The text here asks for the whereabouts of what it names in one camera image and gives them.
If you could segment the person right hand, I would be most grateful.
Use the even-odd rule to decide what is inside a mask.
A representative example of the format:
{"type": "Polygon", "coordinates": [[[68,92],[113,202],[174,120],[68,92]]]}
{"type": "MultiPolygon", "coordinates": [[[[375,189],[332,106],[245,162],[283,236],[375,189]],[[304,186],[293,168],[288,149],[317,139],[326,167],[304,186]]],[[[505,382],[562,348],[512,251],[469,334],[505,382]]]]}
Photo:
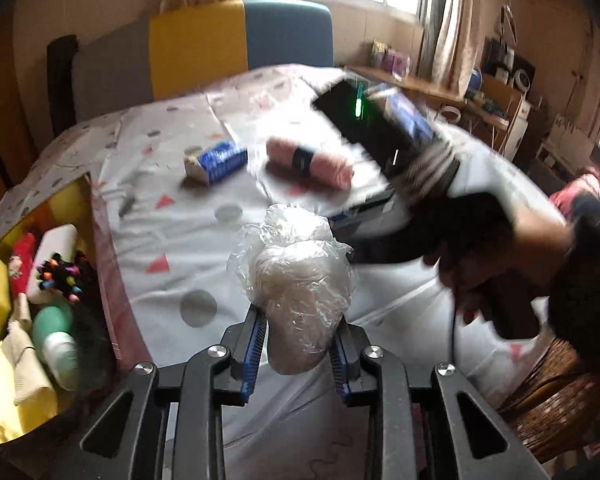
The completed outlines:
{"type": "Polygon", "coordinates": [[[440,246],[424,257],[424,263],[438,268],[440,282],[452,290],[456,310],[469,325],[480,311],[475,293],[479,285],[514,271],[531,285],[545,288],[566,263],[575,239],[572,224],[520,207],[513,233],[505,240],[456,258],[440,246]]]}

